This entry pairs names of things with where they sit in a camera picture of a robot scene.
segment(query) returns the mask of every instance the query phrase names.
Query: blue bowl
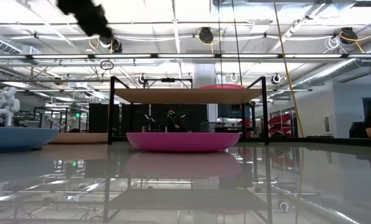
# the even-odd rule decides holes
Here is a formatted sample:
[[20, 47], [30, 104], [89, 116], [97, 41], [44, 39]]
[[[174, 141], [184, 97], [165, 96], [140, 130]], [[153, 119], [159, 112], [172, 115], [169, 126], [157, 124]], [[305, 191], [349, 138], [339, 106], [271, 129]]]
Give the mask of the blue bowl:
[[30, 151], [51, 142], [58, 130], [46, 128], [0, 127], [0, 152]]

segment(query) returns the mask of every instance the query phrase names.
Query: ceiling light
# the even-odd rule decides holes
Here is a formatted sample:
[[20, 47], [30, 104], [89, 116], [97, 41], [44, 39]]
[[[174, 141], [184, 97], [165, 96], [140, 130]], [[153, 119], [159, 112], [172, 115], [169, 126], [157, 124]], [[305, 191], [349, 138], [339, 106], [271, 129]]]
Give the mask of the ceiling light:
[[69, 97], [55, 97], [57, 100], [61, 100], [61, 101], [75, 101], [74, 99], [72, 98], [69, 98]]
[[88, 55], [33, 55], [34, 59], [82, 59]]
[[159, 58], [213, 58], [214, 54], [158, 54]]
[[235, 73], [233, 73], [233, 75], [231, 76], [231, 81], [236, 82], [237, 80], [238, 77], [235, 75]]
[[149, 58], [150, 54], [100, 54], [94, 55], [95, 58]]
[[55, 92], [60, 90], [29, 90], [29, 91], [35, 91], [35, 92]]
[[340, 58], [342, 54], [287, 54], [286, 58]]
[[25, 55], [0, 55], [0, 59], [26, 59]]
[[278, 58], [278, 54], [223, 54], [223, 58]]
[[279, 84], [280, 81], [281, 81], [281, 75], [279, 75], [278, 73], [276, 73], [275, 75], [273, 75], [273, 76], [271, 77], [271, 83], [272, 83], [273, 85], [277, 85], [277, 84]]
[[349, 58], [371, 58], [371, 54], [349, 54]]

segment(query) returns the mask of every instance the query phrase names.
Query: humanoid robot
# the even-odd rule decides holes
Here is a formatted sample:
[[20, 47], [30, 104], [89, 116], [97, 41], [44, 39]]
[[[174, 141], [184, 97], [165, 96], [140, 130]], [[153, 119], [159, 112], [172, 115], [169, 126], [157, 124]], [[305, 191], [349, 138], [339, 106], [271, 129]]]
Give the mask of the humanoid robot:
[[3, 91], [0, 92], [0, 122], [3, 121], [6, 127], [12, 126], [12, 120], [14, 117], [14, 112], [18, 112], [20, 108], [20, 102], [15, 98], [17, 89], [14, 87], [5, 87]]

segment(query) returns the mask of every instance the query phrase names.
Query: black metal frame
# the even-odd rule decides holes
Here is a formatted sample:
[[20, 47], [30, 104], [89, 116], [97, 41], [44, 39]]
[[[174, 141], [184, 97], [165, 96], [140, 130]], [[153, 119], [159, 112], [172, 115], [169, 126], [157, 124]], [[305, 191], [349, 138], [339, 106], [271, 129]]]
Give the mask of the black metal frame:
[[[112, 133], [113, 133], [113, 104], [115, 97], [115, 82], [122, 84], [125, 88], [130, 88], [119, 78], [112, 76], [110, 78], [110, 104], [108, 106], [108, 144], [112, 144]], [[130, 130], [133, 129], [133, 110], [134, 106], [130, 104]]]
[[[269, 145], [269, 138], [268, 138], [268, 109], [267, 109], [267, 89], [266, 89], [266, 77], [260, 77], [256, 79], [251, 85], [247, 88], [251, 88], [256, 83], [261, 82], [261, 97], [263, 101], [263, 138], [265, 145]], [[246, 140], [247, 138], [247, 127], [245, 126], [245, 104], [242, 104], [242, 139]], [[255, 105], [252, 105], [252, 126], [256, 127], [256, 121], [254, 120], [255, 117]]]
[[[34, 108], [34, 119], [36, 119], [36, 111], [37, 110], [51, 111], [51, 117], [53, 117], [53, 112], [55, 111], [55, 112], [60, 112], [60, 124], [61, 124], [62, 114], [65, 113], [65, 124], [64, 124], [64, 126], [67, 127], [68, 109], [70, 109], [70, 108], [65, 108], [65, 112], [63, 112], [63, 111], [53, 110], [52, 108], [46, 108], [44, 106], [35, 107]], [[82, 119], [81, 119], [82, 118], [82, 113], [86, 113], [86, 132], [88, 132], [88, 112], [83, 111], [83, 110], [71, 110], [69, 112], [70, 113], [80, 113], [80, 117], [79, 117], [79, 131], [80, 131], [80, 125], [82, 123]], [[42, 117], [40, 117], [39, 127], [40, 128], [42, 127]]]
[[[189, 81], [189, 82], [191, 82], [191, 88], [193, 88], [192, 78], [172, 78], [171, 80], [172, 81], [180, 81], [180, 82]], [[143, 81], [143, 88], [146, 88], [148, 81], [153, 81], [153, 83], [149, 86], [149, 87], [151, 87], [155, 82], [158, 82], [158, 81], [166, 82], [166, 79], [165, 78], [146, 78]]]

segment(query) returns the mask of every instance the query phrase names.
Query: duct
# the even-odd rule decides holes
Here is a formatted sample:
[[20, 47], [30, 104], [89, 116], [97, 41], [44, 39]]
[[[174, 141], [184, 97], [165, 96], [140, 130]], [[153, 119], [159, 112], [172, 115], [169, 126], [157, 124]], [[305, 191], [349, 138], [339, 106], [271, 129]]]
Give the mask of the duct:
[[[371, 43], [366, 44], [362, 48], [366, 54], [371, 54]], [[355, 50], [352, 53], [359, 54], [360, 50]], [[356, 58], [343, 60], [334, 64], [324, 65], [296, 80], [293, 86], [323, 83], [327, 80], [330, 80], [331, 78], [337, 77], [364, 65], [364, 62]]]
[[[40, 54], [40, 51], [28, 46], [28, 45], [18, 45], [14, 46], [12, 44], [9, 44], [8, 41], [5, 40], [4, 37], [0, 36], [0, 50], [2, 50], [5, 53], [8, 54]], [[25, 59], [22, 60], [25, 63], [31, 63], [33, 65], [37, 65], [40, 60], [34, 60], [34, 59]]]

